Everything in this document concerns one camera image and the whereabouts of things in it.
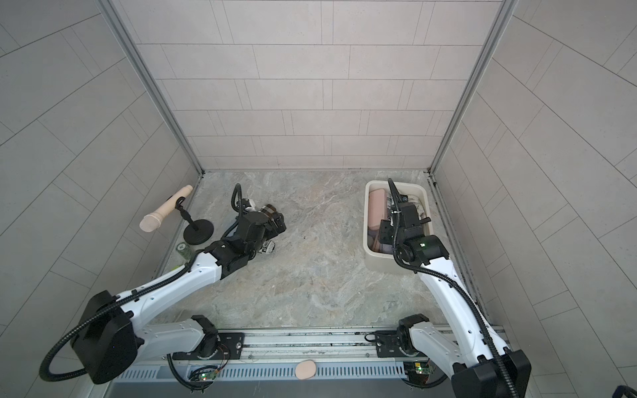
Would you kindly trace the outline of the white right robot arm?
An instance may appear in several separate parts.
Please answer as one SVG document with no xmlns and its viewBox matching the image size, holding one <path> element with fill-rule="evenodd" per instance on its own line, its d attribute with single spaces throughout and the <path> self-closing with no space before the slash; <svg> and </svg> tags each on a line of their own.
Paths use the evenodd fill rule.
<svg viewBox="0 0 637 398">
<path fill-rule="evenodd" d="M 412 202 L 391 207 L 381 236 L 391 238 L 392 254 L 404 270 L 417 274 L 431 291 L 454 334 L 441 336 L 428 321 L 408 326 L 410 348 L 426 354 L 451 380 L 457 397 L 523 397 L 531 363 L 494 331 L 465 289 L 451 255 Z"/>
</svg>

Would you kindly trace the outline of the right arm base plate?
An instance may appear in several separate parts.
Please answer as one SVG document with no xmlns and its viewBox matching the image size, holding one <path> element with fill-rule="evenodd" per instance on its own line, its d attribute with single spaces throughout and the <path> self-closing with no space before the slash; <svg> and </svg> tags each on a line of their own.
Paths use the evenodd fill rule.
<svg viewBox="0 0 637 398">
<path fill-rule="evenodd" d="M 371 343 L 379 358 L 427 358 L 426 353 L 417 351 L 401 328 L 378 330 L 368 333 L 365 341 Z"/>
</svg>

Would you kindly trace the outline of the pink case front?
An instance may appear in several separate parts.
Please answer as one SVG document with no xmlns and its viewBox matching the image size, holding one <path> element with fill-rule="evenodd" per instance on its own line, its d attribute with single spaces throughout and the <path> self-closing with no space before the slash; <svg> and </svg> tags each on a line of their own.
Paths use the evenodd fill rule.
<svg viewBox="0 0 637 398">
<path fill-rule="evenodd" d="M 388 219 L 388 194 L 384 189 L 373 190 L 368 195 L 368 229 L 377 232 Z"/>
</svg>

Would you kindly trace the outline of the plaid glasses case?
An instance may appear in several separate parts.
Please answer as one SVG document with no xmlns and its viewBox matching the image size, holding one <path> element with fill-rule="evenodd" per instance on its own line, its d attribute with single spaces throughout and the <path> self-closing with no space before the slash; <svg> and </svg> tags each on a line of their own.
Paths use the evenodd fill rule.
<svg viewBox="0 0 637 398">
<path fill-rule="evenodd" d="M 266 204 L 264 205 L 264 207 L 262 207 L 262 209 L 260 209 L 260 211 L 262 213 L 264 213 L 265 215 L 267 215 L 267 217 L 270 218 L 277 218 L 279 212 L 277 212 L 276 208 L 271 205 L 271 204 Z"/>
</svg>

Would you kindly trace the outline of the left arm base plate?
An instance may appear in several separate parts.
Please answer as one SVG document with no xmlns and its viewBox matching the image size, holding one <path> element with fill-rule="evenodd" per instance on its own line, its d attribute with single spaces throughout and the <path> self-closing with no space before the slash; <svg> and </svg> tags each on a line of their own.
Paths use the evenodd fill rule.
<svg viewBox="0 0 637 398">
<path fill-rule="evenodd" d="M 205 336 L 204 340 L 189 353 L 173 353 L 177 361 L 238 360 L 246 335 L 244 333 L 218 333 L 215 338 Z"/>
</svg>

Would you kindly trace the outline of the cream plastic storage box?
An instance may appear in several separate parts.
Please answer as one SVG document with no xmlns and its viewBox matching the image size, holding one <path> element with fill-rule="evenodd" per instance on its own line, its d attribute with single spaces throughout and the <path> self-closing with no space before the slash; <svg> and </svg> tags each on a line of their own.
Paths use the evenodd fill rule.
<svg viewBox="0 0 637 398">
<path fill-rule="evenodd" d="M 414 183 L 406 183 L 406 182 L 395 182 L 396 188 L 398 192 L 402 195 L 408 195 L 412 197 L 416 197 L 420 204 L 424 209 L 424 214 L 427 217 L 432 216 L 432 212 L 429 206 L 428 195 L 426 189 L 424 187 L 414 184 Z M 363 206 L 363 253 L 364 253 L 364 263 L 366 267 L 378 273 L 383 273 L 385 275 L 409 275 L 411 272 L 409 270 L 405 270 L 399 267 L 395 260 L 393 259 L 392 254 L 384 254 L 380 252 L 376 252 L 372 250 L 371 243 L 373 243 L 373 239 L 370 238 L 369 228 L 368 228 L 368 219 L 369 219 L 369 208 L 372 207 L 370 204 L 369 195 L 370 192 L 382 190 L 387 196 L 389 194 L 389 185 L 388 181 L 380 181 L 380 180 L 372 180 L 368 182 L 365 186 L 364 191 L 364 206 Z"/>
</svg>

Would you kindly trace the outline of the magazine print glasses case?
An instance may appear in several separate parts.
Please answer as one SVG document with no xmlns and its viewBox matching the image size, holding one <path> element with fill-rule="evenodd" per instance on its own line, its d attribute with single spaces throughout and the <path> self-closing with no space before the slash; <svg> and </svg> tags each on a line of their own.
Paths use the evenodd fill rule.
<svg viewBox="0 0 637 398">
<path fill-rule="evenodd" d="M 271 254 L 275 250 L 275 242 L 273 240 L 267 240 L 263 243 L 260 248 L 260 253 L 262 254 Z"/>
</svg>

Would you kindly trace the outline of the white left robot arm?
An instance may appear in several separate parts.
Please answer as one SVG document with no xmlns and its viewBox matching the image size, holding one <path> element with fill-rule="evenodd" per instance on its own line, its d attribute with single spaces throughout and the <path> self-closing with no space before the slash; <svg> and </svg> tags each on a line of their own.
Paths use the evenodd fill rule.
<svg viewBox="0 0 637 398">
<path fill-rule="evenodd" d="M 253 260 L 286 230 L 285 217 L 272 205 L 239 212 L 231 236 L 197 251 L 186 265 L 133 290 L 93 296 L 79 321 L 43 358 L 39 376 L 58 382 L 88 375 L 96 384 L 112 381 L 140 360 L 176 353 L 208 359 L 220 353 L 215 325 L 203 315 L 182 323 L 148 324 L 194 292 L 215 284 Z"/>
</svg>

